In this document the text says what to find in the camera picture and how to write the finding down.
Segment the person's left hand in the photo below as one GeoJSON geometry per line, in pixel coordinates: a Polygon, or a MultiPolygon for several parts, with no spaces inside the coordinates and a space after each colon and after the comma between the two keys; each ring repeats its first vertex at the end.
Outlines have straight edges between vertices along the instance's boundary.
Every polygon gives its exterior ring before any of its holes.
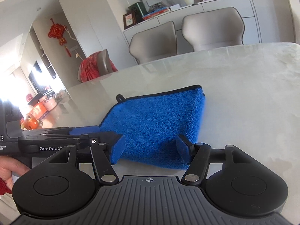
{"type": "Polygon", "coordinates": [[[10,191],[12,191],[14,184],[13,173],[22,176],[28,171],[29,167],[22,162],[9,156],[1,156],[1,180],[10,191]]]}

